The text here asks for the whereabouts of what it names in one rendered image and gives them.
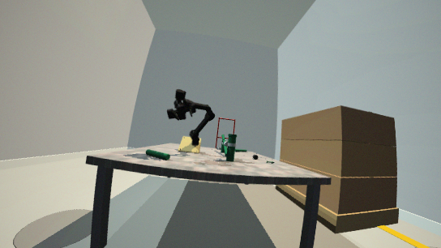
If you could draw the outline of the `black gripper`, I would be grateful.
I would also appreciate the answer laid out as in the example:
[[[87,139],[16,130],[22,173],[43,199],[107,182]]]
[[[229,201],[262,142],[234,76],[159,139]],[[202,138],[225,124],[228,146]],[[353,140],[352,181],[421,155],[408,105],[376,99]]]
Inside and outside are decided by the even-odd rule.
[[[177,120],[179,120],[177,113],[181,114],[181,113],[185,113],[185,112],[190,112],[190,115],[192,116],[193,113],[195,113],[195,104],[190,104],[189,108],[186,109],[185,105],[182,103],[177,103],[175,104],[175,110],[173,109],[169,109],[167,110],[167,114],[169,116],[169,119],[171,118],[176,118]]]

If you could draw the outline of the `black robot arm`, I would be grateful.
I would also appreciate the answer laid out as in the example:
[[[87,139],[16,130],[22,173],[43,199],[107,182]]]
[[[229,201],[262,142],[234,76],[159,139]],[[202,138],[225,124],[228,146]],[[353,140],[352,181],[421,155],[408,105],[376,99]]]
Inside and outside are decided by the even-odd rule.
[[[191,100],[186,100],[185,99],[186,96],[186,92],[180,89],[176,90],[176,101],[173,103],[174,104],[174,108],[175,108],[175,104],[177,103],[182,103],[185,105],[186,109],[189,108],[190,104],[195,104],[195,108],[196,109],[202,109],[202,110],[206,110],[206,114],[205,117],[203,119],[203,121],[196,127],[195,130],[191,130],[189,136],[191,137],[191,145],[199,145],[199,132],[205,127],[205,125],[211,121],[214,117],[215,114],[212,112],[211,107],[209,105],[204,105],[204,104],[200,104],[200,103],[195,103]],[[179,118],[179,120],[184,120],[186,119],[186,112],[185,113],[181,113],[178,114],[177,116]]]

